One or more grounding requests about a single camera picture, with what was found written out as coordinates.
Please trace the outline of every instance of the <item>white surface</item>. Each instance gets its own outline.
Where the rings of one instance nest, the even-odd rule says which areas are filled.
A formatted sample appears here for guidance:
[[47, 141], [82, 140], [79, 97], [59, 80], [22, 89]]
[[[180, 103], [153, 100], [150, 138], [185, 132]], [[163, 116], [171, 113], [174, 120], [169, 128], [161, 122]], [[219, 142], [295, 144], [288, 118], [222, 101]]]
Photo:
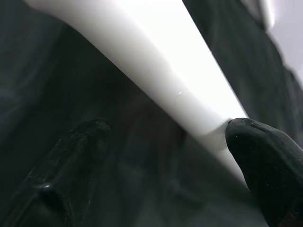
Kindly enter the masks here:
[[268, 33], [278, 46], [285, 64], [303, 84], [303, 1], [267, 0], [275, 20]]
[[246, 117], [181, 0], [27, 0], [70, 24], [241, 180], [225, 128]]

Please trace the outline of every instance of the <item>white plastic object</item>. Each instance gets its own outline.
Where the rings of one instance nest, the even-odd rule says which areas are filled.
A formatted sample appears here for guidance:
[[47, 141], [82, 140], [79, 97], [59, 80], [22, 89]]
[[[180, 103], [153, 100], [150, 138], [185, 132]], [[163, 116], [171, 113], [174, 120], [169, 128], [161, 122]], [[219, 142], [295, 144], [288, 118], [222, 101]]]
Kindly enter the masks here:
[[247, 117], [181, 0], [26, 0], [78, 30], [239, 179], [230, 119]]

